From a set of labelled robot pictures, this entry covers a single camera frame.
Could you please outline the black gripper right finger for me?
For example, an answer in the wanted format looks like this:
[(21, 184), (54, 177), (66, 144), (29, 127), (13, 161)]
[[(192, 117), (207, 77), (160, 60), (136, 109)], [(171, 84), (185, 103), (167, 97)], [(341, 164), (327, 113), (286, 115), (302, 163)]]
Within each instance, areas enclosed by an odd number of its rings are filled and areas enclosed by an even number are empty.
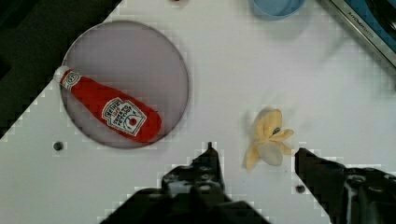
[(294, 168), (332, 224), (396, 224), (394, 175), (370, 167), (347, 168), (302, 147)]

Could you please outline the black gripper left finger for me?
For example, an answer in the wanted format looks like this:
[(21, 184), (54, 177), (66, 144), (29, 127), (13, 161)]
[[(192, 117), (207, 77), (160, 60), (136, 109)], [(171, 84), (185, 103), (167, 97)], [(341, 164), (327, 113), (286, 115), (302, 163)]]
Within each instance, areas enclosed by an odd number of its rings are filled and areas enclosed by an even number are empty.
[(163, 176), (158, 189), (141, 189), (100, 224), (270, 224), (224, 189), (219, 153), (212, 145)]

